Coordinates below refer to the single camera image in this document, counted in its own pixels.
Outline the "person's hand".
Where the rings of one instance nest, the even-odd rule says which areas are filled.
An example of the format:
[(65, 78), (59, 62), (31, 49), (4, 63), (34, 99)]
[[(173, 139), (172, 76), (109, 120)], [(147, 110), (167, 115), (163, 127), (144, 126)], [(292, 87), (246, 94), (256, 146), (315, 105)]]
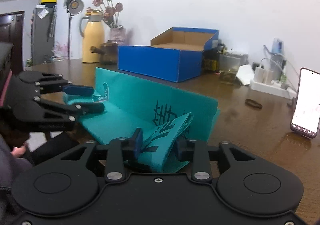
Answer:
[(24, 143), (21, 147), (13, 147), (11, 150), (11, 154), (15, 157), (15, 158), (21, 158), (27, 151), (28, 148), (28, 144)]

